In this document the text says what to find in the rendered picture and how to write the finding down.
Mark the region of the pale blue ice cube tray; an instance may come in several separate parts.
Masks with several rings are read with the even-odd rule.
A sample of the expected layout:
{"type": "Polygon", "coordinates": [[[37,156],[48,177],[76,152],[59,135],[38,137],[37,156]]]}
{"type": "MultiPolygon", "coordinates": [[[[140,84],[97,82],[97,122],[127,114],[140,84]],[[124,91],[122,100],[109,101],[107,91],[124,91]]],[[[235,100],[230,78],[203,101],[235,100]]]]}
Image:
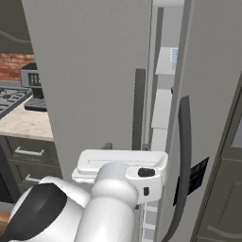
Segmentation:
{"type": "Polygon", "coordinates": [[[179,48],[171,48],[170,49],[170,61],[171,62],[177,62],[178,59],[178,52],[179,52],[179,48]]]}

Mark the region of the white fridge interior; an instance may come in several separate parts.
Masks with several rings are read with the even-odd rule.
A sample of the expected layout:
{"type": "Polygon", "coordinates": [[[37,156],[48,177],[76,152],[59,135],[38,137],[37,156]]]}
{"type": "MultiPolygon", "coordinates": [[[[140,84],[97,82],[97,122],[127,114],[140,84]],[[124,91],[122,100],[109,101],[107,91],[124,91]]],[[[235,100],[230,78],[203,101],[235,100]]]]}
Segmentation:
{"type": "MultiPolygon", "coordinates": [[[[170,49],[179,48],[182,13],[185,0],[153,0],[151,20],[150,74],[150,143],[154,151],[165,150],[171,113],[173,83],[177,63],[170,61],[170,49]]],[[[175,191],[176,208],[179,178],[175,191]]],[[[155,219],[162,211],[162,203],[148,202],[144,206],[141,242],[156,242],[158,229],[155,219]]]]}

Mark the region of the dark oven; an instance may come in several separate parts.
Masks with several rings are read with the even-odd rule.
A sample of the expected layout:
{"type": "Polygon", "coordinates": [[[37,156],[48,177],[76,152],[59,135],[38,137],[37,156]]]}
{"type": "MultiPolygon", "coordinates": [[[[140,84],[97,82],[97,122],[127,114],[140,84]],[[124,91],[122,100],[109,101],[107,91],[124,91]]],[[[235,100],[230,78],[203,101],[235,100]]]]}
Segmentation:
{"type": "Polygon", "coordinates": [[[0,201],[13,204],[20,196],[21,193],[10,169],[8,159],[0,146],[0,201]]]}

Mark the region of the dark green wall cupboard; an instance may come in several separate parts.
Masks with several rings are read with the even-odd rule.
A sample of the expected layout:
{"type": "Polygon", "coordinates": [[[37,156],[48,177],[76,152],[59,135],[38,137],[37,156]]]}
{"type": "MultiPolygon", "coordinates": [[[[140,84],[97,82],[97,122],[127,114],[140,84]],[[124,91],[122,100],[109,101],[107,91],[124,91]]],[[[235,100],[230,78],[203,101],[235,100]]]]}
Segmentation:
{"type": "Polygon", "coordinates": [[[21,0],[0,0],[0,53],[33,53],[21,0]]]}

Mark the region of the grey coffee machine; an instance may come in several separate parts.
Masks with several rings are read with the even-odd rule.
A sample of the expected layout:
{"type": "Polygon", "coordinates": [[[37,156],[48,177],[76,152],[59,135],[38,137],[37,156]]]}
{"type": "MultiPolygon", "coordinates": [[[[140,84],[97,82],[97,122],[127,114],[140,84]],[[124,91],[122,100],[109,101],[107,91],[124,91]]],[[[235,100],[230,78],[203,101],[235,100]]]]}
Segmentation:
{"type": "Polygon", "coordinates": [[[46,112],[46,104],[43,96],[43,89],[35,61],[28,63],[20,69],[21,84],[25,88],[30,88],[32,97],[25,104],[25,109],[35,112],[46,112]]]}

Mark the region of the grey freezer door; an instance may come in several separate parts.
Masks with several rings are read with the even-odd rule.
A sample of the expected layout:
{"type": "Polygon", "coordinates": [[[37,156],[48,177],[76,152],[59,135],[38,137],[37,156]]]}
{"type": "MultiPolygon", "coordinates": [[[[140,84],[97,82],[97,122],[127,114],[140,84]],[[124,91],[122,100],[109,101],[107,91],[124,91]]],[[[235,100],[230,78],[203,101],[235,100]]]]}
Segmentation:
{"type": "Polygon", "coordinates": [[[147,70],[152,0],[22,0],[65,180],[79,154],[132,149],[135,70],[147,70]]]}

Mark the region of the dark green drawer front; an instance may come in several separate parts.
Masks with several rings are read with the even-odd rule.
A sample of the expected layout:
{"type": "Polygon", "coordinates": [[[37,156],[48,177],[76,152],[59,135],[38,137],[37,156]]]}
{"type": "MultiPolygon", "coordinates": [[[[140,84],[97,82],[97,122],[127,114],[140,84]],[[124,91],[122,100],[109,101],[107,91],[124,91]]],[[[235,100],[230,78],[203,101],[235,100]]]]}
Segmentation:
{"type": "Polygon", "coordinates": [[[37,163],[58,165],[59,159],[56,151],[55,144],[50,141],[27,139],[20,137],[6,137],[7,144],[9,146],[9,152],[11,158],[20,160],[27,160],[37,163]],[[21,147],[24,150],[41,151],[45,150],[42,157],[35,157],[30,155],[16,154],[15,149],[21,147]]]}
{"type": "Polygon", "coordinates": [[[31,178],[39,180],[46,176],[62,178],[61,169],[51,165],[12,161],[10,168],[21,193],[24,193],[32,185],[37,184],[36,182],[25,181],[28,174],[30,174],[31,178]]]}

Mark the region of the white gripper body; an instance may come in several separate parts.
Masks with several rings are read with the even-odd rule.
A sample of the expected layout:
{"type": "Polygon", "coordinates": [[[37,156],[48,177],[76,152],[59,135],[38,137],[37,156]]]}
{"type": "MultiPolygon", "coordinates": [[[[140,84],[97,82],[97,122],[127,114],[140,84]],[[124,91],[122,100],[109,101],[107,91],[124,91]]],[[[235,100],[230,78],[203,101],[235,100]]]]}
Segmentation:
{"type": "Polygon", "coordinates": [[[86,149],[79,155],[72,179],[75,182],[93,183],[99,169],[111,162],[153,167],[163,171],[167,161],[168,155],[164,151],[86,149]]]}

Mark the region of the grey fridge door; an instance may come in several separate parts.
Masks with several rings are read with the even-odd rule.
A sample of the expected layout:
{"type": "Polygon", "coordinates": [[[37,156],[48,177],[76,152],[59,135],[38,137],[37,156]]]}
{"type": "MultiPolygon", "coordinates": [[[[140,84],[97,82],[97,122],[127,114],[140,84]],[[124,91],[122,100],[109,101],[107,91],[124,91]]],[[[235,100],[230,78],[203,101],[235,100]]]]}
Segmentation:
{"type": "Polygon", "coordinates": [[[166,143],[169,168],[164,198],[159,202],[155,242],[164,239],[175,210],[181,98],[190,98],[191,165],[203,160],[208,164],[202,185],[187,197],[181,222],[169,242],[192,240],[241,73],[242,0],[185,0],[166,143]]]}

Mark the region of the dark grey hob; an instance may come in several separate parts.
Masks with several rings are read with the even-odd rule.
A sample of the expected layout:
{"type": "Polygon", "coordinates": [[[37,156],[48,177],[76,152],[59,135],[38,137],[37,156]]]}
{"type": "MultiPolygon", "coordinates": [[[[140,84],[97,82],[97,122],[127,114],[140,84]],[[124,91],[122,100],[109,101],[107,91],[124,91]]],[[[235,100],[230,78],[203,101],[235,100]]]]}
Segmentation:
{"type": "Polygon", "coordinates": [[[0,119],[32,95],[19,81],[0,80],[0,119]]]}

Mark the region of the dark green tall cupboard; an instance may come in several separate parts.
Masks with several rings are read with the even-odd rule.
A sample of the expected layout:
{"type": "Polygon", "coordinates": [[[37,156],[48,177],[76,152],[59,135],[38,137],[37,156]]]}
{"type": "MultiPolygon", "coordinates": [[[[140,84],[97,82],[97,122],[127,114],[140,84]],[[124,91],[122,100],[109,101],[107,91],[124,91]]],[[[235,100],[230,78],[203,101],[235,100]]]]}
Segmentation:
{"type": "Polygon", "coordinates": [[[242,72],[190,242],[242,242],[242,72]]]}

